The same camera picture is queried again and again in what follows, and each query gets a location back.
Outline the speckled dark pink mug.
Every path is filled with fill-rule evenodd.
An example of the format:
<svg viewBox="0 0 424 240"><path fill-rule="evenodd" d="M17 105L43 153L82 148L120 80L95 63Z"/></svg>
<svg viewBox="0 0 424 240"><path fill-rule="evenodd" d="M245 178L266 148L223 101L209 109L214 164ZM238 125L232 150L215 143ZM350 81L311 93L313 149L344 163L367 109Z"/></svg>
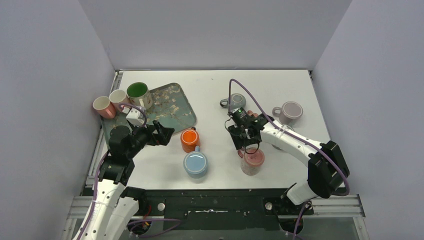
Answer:
<svg viewBox="0 0 424 240"><path fill-rule="evenodd" d="M240 168L248 176L258 174L265 162L265 155L259 148L240 149L237 154L241 158Z"/></svg>

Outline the faceted pink mug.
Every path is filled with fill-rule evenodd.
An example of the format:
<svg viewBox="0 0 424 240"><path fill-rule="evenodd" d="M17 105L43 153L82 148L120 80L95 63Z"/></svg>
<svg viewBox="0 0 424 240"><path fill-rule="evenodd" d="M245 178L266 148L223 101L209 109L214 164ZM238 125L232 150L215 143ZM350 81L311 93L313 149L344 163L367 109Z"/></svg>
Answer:
<svg viewBox="0 0 424 240"><path fill-rule="evenodd" d="M127 96L127 93L122 89L116 89L112 91L109 95L109 100L113 104L113 106L116 108L117 111L120 113L123 112L123 110L120 108L120 104L130 104L130 100Z"/></svg>

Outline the smooth pink mug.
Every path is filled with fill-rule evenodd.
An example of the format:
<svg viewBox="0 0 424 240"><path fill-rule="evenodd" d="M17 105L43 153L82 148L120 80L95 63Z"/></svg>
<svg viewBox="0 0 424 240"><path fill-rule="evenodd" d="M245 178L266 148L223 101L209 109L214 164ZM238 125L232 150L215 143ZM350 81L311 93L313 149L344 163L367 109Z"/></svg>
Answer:
<svg viewBox="0 0 424 240"><path fill-rule="evenodd" d="M92 107L104 119L113 119L116 116L116 109L107 96L97 97Z"/></svg>

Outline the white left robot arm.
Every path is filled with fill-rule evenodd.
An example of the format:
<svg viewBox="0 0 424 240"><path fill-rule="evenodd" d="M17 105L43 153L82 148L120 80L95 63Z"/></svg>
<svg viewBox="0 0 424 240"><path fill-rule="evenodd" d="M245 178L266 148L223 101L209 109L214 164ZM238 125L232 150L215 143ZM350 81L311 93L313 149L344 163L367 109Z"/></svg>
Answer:
<svg viewBox="0 0 424 240"><path fill-rule="evenodd" d="M93 198L76 240L117 240L131 218L148 208L146 191L128 186L135 168L133 158L145 146L167 146L175 130L155 120L152 124L114 127L108 151L96 170Z"/></svg>

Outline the salmon dotted mug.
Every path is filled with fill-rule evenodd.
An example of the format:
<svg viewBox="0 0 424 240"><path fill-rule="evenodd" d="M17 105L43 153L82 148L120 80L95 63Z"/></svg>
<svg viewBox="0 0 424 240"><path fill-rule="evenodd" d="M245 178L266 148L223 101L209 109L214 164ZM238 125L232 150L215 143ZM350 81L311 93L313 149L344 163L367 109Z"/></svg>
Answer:
<svg viewBox="0 0 424 240"><path fill-rule="evenodd" d="M249 116L253 116L253 117L255 117L255 118L259 116L257 113L253 112L252 110L248 110L248 111L247 111L247 114L248 114Z"/></svg>

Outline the light blue ribbed mug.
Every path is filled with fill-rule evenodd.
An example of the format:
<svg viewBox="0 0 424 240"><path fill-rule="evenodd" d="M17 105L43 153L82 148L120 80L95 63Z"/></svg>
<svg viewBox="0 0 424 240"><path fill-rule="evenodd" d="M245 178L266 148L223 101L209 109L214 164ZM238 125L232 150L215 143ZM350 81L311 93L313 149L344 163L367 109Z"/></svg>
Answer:
<svg viewBox="0 0 424 240"><path fill-rule="evenodd" d="M193 179L200 179L207 174L208 158L196 146L194 151L189 152L183 159L183 167Z"/></svg>

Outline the cream floral mug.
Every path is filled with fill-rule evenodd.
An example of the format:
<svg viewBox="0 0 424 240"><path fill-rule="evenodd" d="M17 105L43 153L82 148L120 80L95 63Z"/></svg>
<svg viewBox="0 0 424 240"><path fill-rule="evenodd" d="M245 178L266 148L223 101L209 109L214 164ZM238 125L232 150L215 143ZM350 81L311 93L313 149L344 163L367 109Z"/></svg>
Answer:
<svg viewBox="0 0 424 240"><path fill-rule="evenodd" d="M131 84L126 94L131 104L140 106L148 110L153 105L152 95L148 89L148 86L143 82L135 82Z"/></svg>

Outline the orange mug black handle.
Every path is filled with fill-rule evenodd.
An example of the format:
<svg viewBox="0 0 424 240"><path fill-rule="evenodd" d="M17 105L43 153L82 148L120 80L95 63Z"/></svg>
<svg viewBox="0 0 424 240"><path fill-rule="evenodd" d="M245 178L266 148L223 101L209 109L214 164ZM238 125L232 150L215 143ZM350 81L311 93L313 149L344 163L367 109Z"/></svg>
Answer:
<svg viewBox="0 0 424 240"><path fill-rule="evenodd" d="M200 135L193 126L185 129L180 135L180 142L184 152L190 153L196 150L196 147L200 147Z"/></svg>

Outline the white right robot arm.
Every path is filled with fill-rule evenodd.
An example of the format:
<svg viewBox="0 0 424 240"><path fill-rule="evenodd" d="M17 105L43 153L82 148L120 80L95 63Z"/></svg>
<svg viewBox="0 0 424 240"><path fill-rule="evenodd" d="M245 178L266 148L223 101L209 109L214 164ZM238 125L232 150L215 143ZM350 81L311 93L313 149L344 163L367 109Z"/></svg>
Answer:
<svg viewBox="0 0 424 240"><path fill-rule="evenodd" d="M340 146L312 140L280 124L267 114L249 115L242 107L228 113L234 124L227 128L237 150L267 143L289 153L307 167L307 178L291 186L284 198L298 206L313 198L328 199L348 186L350 170Z"/></svg>

